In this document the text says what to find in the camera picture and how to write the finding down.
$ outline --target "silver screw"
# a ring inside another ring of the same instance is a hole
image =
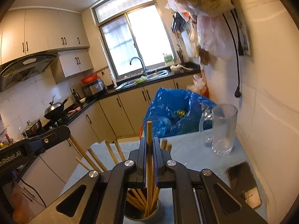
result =
[[[91,170],[89,173],[88,173],[89,177],[91,178],[95,178],[96,176],[99,175],[99,172],[96,171],[96,170]]]
[[[211,175],[212,175],[212,171],[211,171],[210,169],[204,169],[204,170],[202,171],[202,174],[203,174],[204,176],[211,176]]]
[[[125,161],[125,165],[126,165],[127,167],[132,166],[133,164],[134,164],[134,161],[132,161],[132,160],[126,160],[126,161]]]
[[[174,165],[176,165],[176,161],[175,160],[168,160],[167,165],[168,166],[174,166]]]

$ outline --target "light blue table surface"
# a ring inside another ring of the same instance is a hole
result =
[[[168,137],[168,143],[172,144],[171,157],[173,160],[184,164],[187,168],[201,171],[204,168],[208,168],[212,170],[222,181],[224,181],[228,186],[229,180],[226,174],[226,170],[234,165],[237,165],[241,162],[247,161],[251,167],[255,180],[258,184],[258,189],[262,199],[262,205],[256,209],[256,212],[267,220],[267,211],[266,204],[267,199],[262,189],[260,182],[258,181],[256,174],[250,161],[239,143],[238,139],[235,137],[234,139],[234,147],[230,154],[226,156],[215,155],[212,152],[211,145],[205,142],[206,136],[203,133],[194,132],[190,134],[184,134],[179,136]],[[139,148],[139,142],[128,142],[121,143],[121,149],[124,153],[125,158],[129,157],[130,151]],[[118,158],[118,161],[121,162],[121,159],[118,155],[116,147],[114,144],[111,144],[111,147]],[[91,146],[91,149],[95,152],[101,162],[106,166],[108,170],[114,167],[114,162],[107,150],[107,147],[104,142],[102,143],[94,143]],[[68,182],[65,184],[61,194],[67,191],[72,185],[74,185],[79,179],[81,179],[85,174],[87,174],[87,170],[82,167],[80,164],[76,167],[71,177],[68,179]],[[174,223],[173,218],[173,203],[172,203],[172,191],[171,189],[161,189],[159,194],[159,200],[164,206],[165,216],[164,219],[159,223]],[[127,219],[124,217],[123,223],[140,223]]]

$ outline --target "stainless steel sink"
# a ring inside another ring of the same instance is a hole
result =
[[[166,77],[166,76],[168,76],[168,71],[167,71],[167,70],[158,71],[158,72],[155,72],[155,73],[152,73],[152,74],[148,75],[148,76],[147,76],[147,81],[156,80],[156,79],[163,78],[163,77]],[[128,87],[132,87],[132,86],[134,86],[134,82],[135,82],[137,79],[133,79],[133,80],[124,82],[123,84],[121,84],[120,86],[118,86],[118,87],[116,88],[116,90],[124,89],[124,88],[128,88]]]

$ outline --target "window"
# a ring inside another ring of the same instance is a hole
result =
[[[148,69],[174,59],[174,48],[155,0],[109,0],[95,8],[103,41],[117,78],[139,73],[140,57]]]

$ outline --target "black smartphone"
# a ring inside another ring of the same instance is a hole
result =
[[[233,167],[229,167],[226,172],[231,189],[251,208],[259,208],[262,204],[262,200],[248,162],[242,162]]]

